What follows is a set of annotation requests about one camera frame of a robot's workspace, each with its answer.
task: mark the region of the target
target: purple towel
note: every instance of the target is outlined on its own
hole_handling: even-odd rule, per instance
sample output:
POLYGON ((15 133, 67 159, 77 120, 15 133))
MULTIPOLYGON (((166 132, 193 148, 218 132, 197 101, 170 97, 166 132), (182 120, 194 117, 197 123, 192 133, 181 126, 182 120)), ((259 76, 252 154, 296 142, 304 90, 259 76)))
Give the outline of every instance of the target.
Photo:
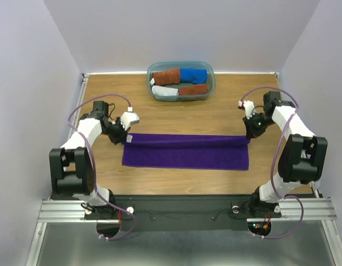
POLYGON ((129 134, 122 165, 157 168, 248 170, 245 136, 129 134))

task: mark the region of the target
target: white label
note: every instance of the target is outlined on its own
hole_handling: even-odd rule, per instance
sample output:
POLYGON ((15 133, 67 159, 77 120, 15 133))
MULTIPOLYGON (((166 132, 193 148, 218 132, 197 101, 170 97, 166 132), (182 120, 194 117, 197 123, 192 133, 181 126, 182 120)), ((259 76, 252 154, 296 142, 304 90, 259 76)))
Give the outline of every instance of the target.
POLYGON ((127 135, 126 136, 126 142, 130 143, 132 140, 132 135, 127 135))

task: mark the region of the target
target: gray wall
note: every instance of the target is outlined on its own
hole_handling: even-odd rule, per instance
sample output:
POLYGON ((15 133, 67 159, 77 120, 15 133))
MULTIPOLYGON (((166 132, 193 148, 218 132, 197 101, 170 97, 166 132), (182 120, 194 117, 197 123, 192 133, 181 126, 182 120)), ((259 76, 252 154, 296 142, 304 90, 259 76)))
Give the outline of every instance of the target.
POLYGON ((279 77, 303 121, 328 139, 321 190, 333 199, 342 235, 342 0, 321 0, 279 77))
POLYGON ((80 82, 43 1, 0 1, 0 266, 25 265, 80 82))
POLYGON ((278 71, 319 0, 45 0, 82 72, 200 60, 278 71))

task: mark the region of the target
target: gray floor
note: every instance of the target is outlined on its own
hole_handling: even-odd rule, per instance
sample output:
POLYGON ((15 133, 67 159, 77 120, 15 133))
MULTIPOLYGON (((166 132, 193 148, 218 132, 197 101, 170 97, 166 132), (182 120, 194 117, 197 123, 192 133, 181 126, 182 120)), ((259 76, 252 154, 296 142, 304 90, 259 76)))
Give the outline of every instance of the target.
MULTIPOLYGON (((273 222, 271 235, 296 222, 273 222)), ((266 240, 241 231, 133 233, 98 239, 93 223, 48 224, 38 265, 50 266, 230 266, 335 265, 321 221, 306 221, 293 235, 266 240)))

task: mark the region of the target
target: wooden tabletop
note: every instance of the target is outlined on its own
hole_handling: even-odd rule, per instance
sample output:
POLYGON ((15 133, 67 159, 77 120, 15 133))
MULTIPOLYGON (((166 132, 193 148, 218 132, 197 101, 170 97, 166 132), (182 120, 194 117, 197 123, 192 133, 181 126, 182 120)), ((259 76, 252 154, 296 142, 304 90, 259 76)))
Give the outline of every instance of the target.
MULTIPOLYGON (((147 91, 146 75, 91 75, 84 100, 106 93, 127 96, 140 117, 140 123, 130 130, 134 133, 245 135, 244 111, 237 108, 238 101, 247 91, 264 85, 278 86, 275 76, 216 75, 215 92, 204 101, 161 102, 147 91)), ((258 90, 247 99, 262 105, 267 91, 258 90)), ((126 111, 123 99, 103 100, 115 103, 113 118, 126 111)), ((92 103, 88 103, 80 114, 91 110, 92 103)), ((278 126, 270 126, 248 145, 249 170, 225 171, 122 166, 123 145, 114 145, 107 136, 99 136, 93 144, 97 181, 117 195, 251 194, 269 180, 279 137, 278 126)), ((301 186, 294 192, 311 193, 311 189, 301 186)))

